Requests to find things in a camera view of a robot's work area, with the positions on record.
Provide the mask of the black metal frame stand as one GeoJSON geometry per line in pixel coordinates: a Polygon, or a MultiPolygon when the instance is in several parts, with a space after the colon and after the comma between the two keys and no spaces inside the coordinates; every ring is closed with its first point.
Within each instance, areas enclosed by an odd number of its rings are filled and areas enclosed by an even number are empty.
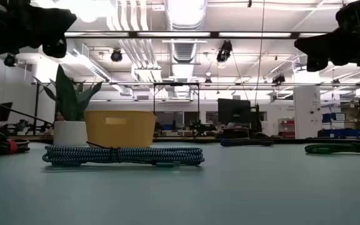
{"type": "MultiPolygon", "coordinates": [[[[184,117],[185,117],[185,105],[180,105],[180,103],[190,103],[193,104],[194,103],[194,99],[193,99],[193,94],[191,93],[191,91],[195,91],[194,89],[191,88],[191,86],[196,86],[197,87],[197,120],[200,120],[200,115],[201,115],[201,110],[200,110],[200,84],[198,82],[154,82],[153,83],[153,114],[156,115],[156,87],[157,86],[161,86],[162,88],[165,88],[166,86],[171,86],[171,87],[180,87],[180,86],[189,86],[189,101],[180,101],[181,99],[161,99],[162,103],[171,103],[174,104],[172,109],[176,109],[176,112],[183,112],[183,122],[184,122],[184,117]]],[[[163,129],[160,129],[159,132],[157,132],[157,130],[154,132],[154,139],[157,138],[175,138],[174,135],[169,135],[169,136],[163,136],[163,129]]],[[[193,138],[193,139],[197,139],[199,134],[197,132],[197,130],[193,130],[190,129],[192,136],[184,136],[184,138],[193,138]]]]}

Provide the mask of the red and white shelf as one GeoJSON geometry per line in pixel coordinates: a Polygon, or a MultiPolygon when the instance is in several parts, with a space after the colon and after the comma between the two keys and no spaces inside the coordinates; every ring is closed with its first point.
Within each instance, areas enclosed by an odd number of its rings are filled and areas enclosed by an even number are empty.
{"type": "Polygon", "coordinates": [[[294,119],[279,119],[278,135],[282,138],[295,138],[295,121],[294,119]]]}

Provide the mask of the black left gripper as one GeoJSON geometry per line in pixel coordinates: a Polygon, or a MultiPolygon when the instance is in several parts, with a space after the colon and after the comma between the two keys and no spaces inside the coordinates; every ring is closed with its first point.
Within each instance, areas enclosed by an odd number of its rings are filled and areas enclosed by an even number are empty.
{"type": "Polygon", "coordinates": [[[26,17],[26,22],[13,14],[0,19],[0,54],[41,46],[47,56],[63,58],[67,51],[64,33],[77,16],[68,9],[30,6],[26,17]]]}

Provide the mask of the teal table mat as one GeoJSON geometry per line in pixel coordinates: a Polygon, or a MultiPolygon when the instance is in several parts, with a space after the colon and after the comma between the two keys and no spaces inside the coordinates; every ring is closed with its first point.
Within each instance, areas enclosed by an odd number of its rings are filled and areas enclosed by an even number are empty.
{"type": "Polygon", "coordinates": [[[202,146],[200,166],[0,156],[0,225],[360,225],[360,154],[202,146]]]}

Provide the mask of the spiral ceiling ventilation duct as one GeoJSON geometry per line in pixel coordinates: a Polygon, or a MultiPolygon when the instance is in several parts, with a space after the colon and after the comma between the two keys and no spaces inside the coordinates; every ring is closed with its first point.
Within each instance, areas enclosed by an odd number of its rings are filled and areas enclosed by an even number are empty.
{"type": "MultiPolygon", "coordinates": [[[[164,0],[169,31],[201,31],[208,0],[164,0]]],[[[173,39],[170,46],[171,75],[177,83],[189,83],[194,72],[198,44],[192,39],[173,39]]]]}

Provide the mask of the yellow plastic basket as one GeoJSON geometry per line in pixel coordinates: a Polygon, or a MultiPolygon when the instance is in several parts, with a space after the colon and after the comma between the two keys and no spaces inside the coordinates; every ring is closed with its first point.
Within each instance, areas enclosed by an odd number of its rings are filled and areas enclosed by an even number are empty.
{"type": "Polygon", "coordinates": [[[113,148],[145,148],[153,143],[156,117],[148,111],[86,111],[87,141],[113,148]]]}

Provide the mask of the black overhead light bar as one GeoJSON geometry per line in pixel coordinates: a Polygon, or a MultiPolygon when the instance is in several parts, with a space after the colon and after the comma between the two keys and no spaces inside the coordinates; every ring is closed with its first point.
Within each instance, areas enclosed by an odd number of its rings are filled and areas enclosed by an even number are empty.
{"type": "Polygon", "coordinates": [[[70,39],[298,39],[326,32],[254,32],[254,31],[68,31],[70,39]]]}

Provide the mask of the green snake plant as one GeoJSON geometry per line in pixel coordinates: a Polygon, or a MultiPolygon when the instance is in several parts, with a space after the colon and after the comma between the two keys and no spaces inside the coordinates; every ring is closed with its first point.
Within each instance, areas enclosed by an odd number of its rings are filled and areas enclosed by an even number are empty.
{"type": "Polygon", "coordinates": [[[55,93],[38,78],[34,78],[42,86],[47,96],[56,103],[56,113],[59,113],[65,121],[83,121],[91,98],[99,92],[103,84],[101,81],[85,89],[83,81],[76,86],[75,82],[65,74],[60,64],[57,67],[56,80],[51,81],[55,87],[55,93]]]}

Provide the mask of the blue cart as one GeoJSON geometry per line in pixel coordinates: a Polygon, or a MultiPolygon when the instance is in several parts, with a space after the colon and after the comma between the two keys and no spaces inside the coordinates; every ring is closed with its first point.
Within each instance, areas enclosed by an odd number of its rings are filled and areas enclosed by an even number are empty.
{"type": "Polygon", "coordinates": [[[322,115],[322,129],[319,138],[360,138],[360,121],[345,112],[331,112],[322,115]]]}

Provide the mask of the black monitor on arm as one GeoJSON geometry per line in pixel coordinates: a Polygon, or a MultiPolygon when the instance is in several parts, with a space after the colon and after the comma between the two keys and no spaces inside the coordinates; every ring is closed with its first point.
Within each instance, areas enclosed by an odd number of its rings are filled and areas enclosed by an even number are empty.
{"type": "Polygon", "coordinates": [[[251,102],[248,100],[218,99],[217,106],[221,124],[251,122],[251,102]]]}

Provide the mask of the thin black overhead rail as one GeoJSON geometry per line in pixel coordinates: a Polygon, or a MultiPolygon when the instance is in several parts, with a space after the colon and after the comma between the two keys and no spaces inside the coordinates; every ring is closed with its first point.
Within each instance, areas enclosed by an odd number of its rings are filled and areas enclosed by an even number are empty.
{"type": "MultiPolygon", "coordinates": [[[[275,87],[299,87],[299,86],[315,86],[320,88],[329,88],[329,89],[359,89],[360,82],[340,82],[340,83],[327,83],[327,82],[319,82],[319,83],[295,83],[295,82],[284,82],[280,85],[275,85],[273,83],[256,83],[256,82],[199,82],[200,89],[220,89],[221,87],[224,90],[230,89],[272,89],[275,87]]],[[[103,86],[125,86],[127,88],[146,88],[153,87],[153,82],[103,82],[103,86]]]]}

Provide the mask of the small black monitor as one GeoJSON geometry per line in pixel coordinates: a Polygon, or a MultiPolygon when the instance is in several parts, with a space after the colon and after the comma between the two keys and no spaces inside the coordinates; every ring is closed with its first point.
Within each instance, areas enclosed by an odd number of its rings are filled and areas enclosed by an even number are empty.
{"type": "Polygon", "coordinates": [[[0,122],[8,121],[12,106],[12,102],[0,104],[0,122]]]}

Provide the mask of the white building pillar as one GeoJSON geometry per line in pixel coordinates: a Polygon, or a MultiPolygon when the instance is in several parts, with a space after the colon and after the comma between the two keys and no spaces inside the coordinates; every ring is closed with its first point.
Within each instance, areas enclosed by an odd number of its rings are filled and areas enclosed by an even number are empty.
{"type": "Polygon", "coordinates": [[[316,138],[322,126],[321,94],[318,86],[294,88],[296,139],[316,138]]]}

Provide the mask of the white plant pot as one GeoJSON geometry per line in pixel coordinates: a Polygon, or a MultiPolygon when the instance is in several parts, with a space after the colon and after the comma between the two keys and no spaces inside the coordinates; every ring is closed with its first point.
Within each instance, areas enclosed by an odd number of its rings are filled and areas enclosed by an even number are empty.
{"type": "Polygon", "coordinates": [[[85,146],[88,135],[84,121],[55,121],[53,144],[62,146],[85,146]]]}

